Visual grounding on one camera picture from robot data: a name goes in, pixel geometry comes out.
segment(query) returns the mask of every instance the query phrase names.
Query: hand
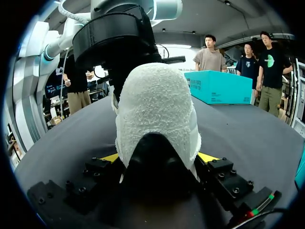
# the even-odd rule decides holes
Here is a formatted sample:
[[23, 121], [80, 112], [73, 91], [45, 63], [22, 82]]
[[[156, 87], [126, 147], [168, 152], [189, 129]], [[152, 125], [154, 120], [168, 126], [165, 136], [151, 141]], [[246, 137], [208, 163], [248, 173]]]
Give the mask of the hand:
[[90, 79], [92, 79], [94, 77], [94, 74], [89, 72], [89, 71], [87, 71], [86, 72], [86, 76], [87, 76], [87, 79], [90, 80]]
[[256, 90], [257, 91], [261, 91], [262, 90], [262, 82], [257, 81]]
[[70, 80], [66, 80], [65, 81], [65, 85], [66, 85], [66, 87], [70, 87], [71, 86], [71, 81]]

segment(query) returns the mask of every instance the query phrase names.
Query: beige t-shirt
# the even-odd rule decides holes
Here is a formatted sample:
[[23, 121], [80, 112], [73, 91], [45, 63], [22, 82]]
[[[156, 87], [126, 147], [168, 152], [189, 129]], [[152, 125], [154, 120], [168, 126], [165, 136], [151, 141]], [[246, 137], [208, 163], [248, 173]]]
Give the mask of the beige t-shirt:
[[199, 64], [199, 70], [221, 71], [226, 69], [225, 58], [219, 51], [211, 52], [209, 49], [201, 49], [193, 59]]

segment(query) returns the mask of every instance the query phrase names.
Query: green light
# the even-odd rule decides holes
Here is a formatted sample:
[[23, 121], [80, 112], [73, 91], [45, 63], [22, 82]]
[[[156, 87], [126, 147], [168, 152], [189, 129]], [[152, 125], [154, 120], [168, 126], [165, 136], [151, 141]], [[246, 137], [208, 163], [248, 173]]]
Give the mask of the green light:
[[258, 213], [259, 213], [259, 211], [257, 210], [257, 209], [254, 209], [253, 211], [252, 211], [252, 213], [253, 213], [253, 215], [257, 215]]

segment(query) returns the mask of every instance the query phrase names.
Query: gray table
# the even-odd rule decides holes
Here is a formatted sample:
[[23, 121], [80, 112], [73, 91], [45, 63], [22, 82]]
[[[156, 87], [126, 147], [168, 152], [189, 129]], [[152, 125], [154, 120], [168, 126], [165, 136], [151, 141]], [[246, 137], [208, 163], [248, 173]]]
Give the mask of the gray table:
[[[277, 207], [288, 207], [296, 194], [295, 173], [304, 139], [290, 126], [252, 105], [207, 105], [193, 98], [201, 152], [226, 157], [237, 172], [283, 196]], [[110, 97], [80, 110], [43, 136], [24, 156], [15, 174], [24, 190], [39, 181], [60, 186], [73, 179], [92, 156], [115, 152], [115, 113]], [[277, 216], [267, 216], [272, 225]]]

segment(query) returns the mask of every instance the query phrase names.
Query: white cable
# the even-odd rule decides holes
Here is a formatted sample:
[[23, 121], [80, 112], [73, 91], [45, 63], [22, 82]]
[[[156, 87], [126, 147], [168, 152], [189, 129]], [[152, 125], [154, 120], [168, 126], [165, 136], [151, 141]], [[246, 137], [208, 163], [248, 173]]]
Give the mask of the white cable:
[[63, 1], [61, 2], [61, 4], [58, 6], [58, 11], [59, 11], [59, 13], [61, 13], [62, 15], [66, 16], [66, 17], [68, 17], [68, 18], [72, 18], [72, 19], [74, 19], [74, 20], [76, 20], [76, 21], [79, 21], [79, 22], [82, 23], [82, 24], [87, 24], [87, 23], [88, 23], [88, 20], [87, 20], [87, 19], [85, 19], [85, 18], [83, 18], [83, 17], [81, 17], [81, 16], [78, 16], [78, 15], [76, 15], [76, 14], [73, 14], [73, 13], [71, 13], [71, 12], [69, 12], [69, 11], [67, 11], [67, 10], [64, 9], [63, 4], [64, 4], [65, 1], [66, 1], [66, 0], [63, 0]]
[[65, 65], [66, 65], [66, 59], [67, 59], [67, 56], [68, 56], [68, 52], [69, 52], [69, 49], [67, 49], [67, 52], [66, 52], [66, 55], [65, 55], [65, 59], [63, 61], [63, 69], [62, 69], [62, 73], [61, 73], [61, 97], [60, 97], [60, 103], [61, 103], [61, 121], [62, 121], [62, 88], [63, 88], [63, 75], [65, 73]]

